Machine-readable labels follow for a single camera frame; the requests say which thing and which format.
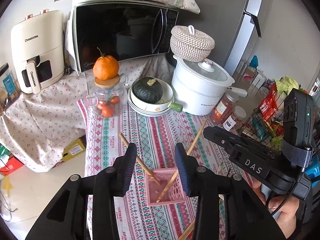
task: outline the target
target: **tile floor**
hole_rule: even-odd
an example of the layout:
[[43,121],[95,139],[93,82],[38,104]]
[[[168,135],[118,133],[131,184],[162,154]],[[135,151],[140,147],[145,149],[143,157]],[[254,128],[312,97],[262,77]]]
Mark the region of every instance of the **tile floor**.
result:
[[[36,173],[23,166],[9,175],[13,189],[8,196],[1,185],[1,201],[5,204],[4,197],[11,210],[18,209],[11,213],[11,221],[7,222],[18,240],[26,238],[43,209],[72,174],[84,176],[84,166],[85,153],[82,153],[48,172]],[[10,213],[3,205],[1,215],[10,220]]]

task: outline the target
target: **pink basket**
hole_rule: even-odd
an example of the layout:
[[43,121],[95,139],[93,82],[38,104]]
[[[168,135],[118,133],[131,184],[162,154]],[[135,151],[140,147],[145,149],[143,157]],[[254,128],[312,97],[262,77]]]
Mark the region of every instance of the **pink basket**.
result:
[[176,172],[177,168],[165,168],[165,169],[153,169],[153,174],[160,181],[161,186],[157,185],[150,176],[145,172],[146,188],[147,188],[147,206],[161,206],[168,204],[175,204],[185,202],[187,200],[186,194],[182,189],[180,182],[180,176],[177,176],[172,183],[169,190],[164,194],[160,202],[156,202],[156,199],[168,184],[168,181],[172,175]]

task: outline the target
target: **pumpkin stem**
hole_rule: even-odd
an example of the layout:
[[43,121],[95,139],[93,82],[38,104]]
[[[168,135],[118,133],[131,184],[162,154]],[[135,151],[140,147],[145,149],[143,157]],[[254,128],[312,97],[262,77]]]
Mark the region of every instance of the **pumpkin stem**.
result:
[[149,79],[149,81],[147,82],[148,86],[152,86],[154,83],[156,83],[157,80],[156,79]]
[[105,54],[103,54],[99,48],[97,48],[97,49],[100,51],[100,55],[101,55],[101,57],[104,57],[104,56],[105,56]]

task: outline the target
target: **green bowl handle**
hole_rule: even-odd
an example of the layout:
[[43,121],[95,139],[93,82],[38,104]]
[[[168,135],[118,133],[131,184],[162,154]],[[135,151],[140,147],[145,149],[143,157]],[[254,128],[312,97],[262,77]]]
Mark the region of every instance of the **green bowl handle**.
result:
[[169,107],[178,113],[181,113],[183,109],[183,106],[178,103],[170,103]]

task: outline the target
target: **woven basket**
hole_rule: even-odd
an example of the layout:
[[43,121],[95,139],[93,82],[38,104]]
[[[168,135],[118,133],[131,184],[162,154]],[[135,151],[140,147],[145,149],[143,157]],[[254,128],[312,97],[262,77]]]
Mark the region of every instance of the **woven basket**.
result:
[[195,30],[193,26],[175,26],[171,30],[172,52],[188,61],[200,62],[214,48],[214,40],[209,35]]

